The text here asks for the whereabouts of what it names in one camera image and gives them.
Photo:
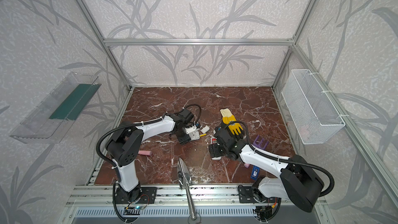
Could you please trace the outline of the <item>red white remote control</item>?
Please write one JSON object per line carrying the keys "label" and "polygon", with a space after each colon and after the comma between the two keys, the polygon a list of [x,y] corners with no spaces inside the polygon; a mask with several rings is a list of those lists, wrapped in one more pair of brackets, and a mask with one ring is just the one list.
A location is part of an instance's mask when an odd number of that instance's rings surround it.
{"label": "red white remote control", "polygon": [[222,147],[217,143],[216,138],[211,138],[209,153],[212,160],[220,160],[222,157]]}

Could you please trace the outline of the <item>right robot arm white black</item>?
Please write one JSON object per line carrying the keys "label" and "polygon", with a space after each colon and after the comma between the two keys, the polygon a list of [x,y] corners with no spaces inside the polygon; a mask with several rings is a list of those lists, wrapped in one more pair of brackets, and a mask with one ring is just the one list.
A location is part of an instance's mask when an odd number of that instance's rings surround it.
{"label": "right robot arm white black", "polygon": [[226,128],[217,127],[216,144],[209,145],[211,157],[227,157],[250,164],[275,176],[257,180],[252,189],[257,201],[265,198],[289,199],[299,209],[310,213],[318,198],[328,195],[335,186],[333,175],[326,169],[307,163],[295,155],[278,156],[252,146],[246,140],[237,140]]}

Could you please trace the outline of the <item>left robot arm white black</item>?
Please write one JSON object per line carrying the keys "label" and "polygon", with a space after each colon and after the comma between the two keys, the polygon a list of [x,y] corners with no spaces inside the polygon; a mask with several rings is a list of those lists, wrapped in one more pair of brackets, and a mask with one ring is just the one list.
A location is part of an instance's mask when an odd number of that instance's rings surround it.
{"label": "left robot arm white black", "polygon": [[187,108],[177,113],[165,113],[148,121],[126,122],[106,132],[96,143],[97,155],[116,170],[117,182],[127,194],[138,191],[139,180],[135,170],[135,159],[143,141],[168,133],[176,136],[179,144],[196,140],[198,120]]}

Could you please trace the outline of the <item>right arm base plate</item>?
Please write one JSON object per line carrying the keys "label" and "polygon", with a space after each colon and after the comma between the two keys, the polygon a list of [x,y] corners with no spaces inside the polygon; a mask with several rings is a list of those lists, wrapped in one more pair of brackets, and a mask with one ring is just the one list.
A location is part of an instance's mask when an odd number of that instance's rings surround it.
{"label": "right arm base plate", "polygon": [[251,186],[238,185],[237,191],[240,203],[278,203],[276,197],[267,198],[257,188],[253,189]]}

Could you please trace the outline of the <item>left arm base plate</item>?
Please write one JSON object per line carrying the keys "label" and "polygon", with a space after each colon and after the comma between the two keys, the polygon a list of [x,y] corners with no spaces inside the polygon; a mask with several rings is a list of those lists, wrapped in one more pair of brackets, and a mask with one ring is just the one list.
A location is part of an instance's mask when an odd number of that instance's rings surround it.
{"label": "left arm base plate", "polygon": [[157,187],[136,187],[131,192],[126,192],[117,187],[115,192],[116,204],[154,204]]}

